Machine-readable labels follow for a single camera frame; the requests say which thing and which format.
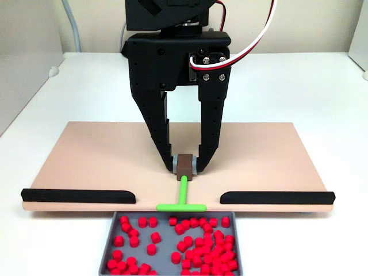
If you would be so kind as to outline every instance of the green t-shaped stick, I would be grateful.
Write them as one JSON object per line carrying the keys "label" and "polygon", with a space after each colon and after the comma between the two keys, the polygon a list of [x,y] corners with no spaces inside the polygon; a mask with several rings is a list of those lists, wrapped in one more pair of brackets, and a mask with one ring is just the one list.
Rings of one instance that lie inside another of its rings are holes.
{"label": "green t-shaped stick", "polygon": [[187,204],[186,192],[188,189],[188,177],[183,175],[180,179],[179,204],[158,204],[159,212],[204,212],[207,206],[204,204]]}

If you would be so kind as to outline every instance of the brown block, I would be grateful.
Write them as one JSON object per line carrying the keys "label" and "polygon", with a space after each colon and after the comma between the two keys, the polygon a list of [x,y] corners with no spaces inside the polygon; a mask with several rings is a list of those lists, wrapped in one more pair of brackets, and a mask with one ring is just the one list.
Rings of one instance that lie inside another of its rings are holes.
{"label": "brown block", "polygon": [[188,177],[188,181],[193,179],[192,168],[193,154],[178,154],[177,180],[180,181],[183,175]]}

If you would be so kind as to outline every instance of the wooden board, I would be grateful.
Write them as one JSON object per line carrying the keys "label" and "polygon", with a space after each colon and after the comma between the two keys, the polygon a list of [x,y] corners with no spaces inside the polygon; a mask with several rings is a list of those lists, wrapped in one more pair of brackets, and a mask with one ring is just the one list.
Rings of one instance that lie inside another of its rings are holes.
{"label": "wooden board", "polygon": [[[172,154],[198,155],[199,123],[171,123]],[[145,123],[69,122],[32,185],[34,189],[129,190],[136,204],[23,202],[25,210],[155,210],[176,204],[168,172]],[[187,203],[208,211],[318,212],[333,205],[220,204],[227,191],[326,191],[292,123],[223,123],[220,145],[189,182]]]}

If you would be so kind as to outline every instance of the white wall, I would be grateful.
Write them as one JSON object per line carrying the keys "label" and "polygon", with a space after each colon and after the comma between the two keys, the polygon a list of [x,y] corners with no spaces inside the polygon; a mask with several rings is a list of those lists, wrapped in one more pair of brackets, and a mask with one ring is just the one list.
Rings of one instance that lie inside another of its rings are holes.
{"label": "white wall", "polygon": [[49,0],[0,0],[0,135],[62,60]]}
{"label": "white wall", "polygon": [[[53,0],[63,51],[75,51],[72,31],[61,0]],[[223,0],[224,30],[231,51],[248,45],[265,24],[270,0]],[[274,21],[254,52],[347,52],[363,0],[279,0]],[[78,24],[82,51],[118,52],[125,20],[124,0],[69,0]],[[210,27],[221,20],[221,6],[210,10]]]}

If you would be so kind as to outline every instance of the black mount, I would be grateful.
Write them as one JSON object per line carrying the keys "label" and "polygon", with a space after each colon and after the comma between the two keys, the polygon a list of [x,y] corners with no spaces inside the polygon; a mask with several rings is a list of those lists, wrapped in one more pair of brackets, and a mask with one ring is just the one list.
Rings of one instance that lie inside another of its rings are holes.
{"label": "black mount", "polygon": [[219,146],[231,68],[194,72],[189,57],[195,57],[197,64],[203,64],[205,57],[210,63],[217,63],[221,57],[229,58],[230,43],[225,32],[202,32],[201,26],[177,26],[161,33],[137,33],[124,45],[122,54],[129,60],[132,96],[169,171],[173,171],[173,157],[166,91],[198,85],[202,124],[197,171],[202,172]]}

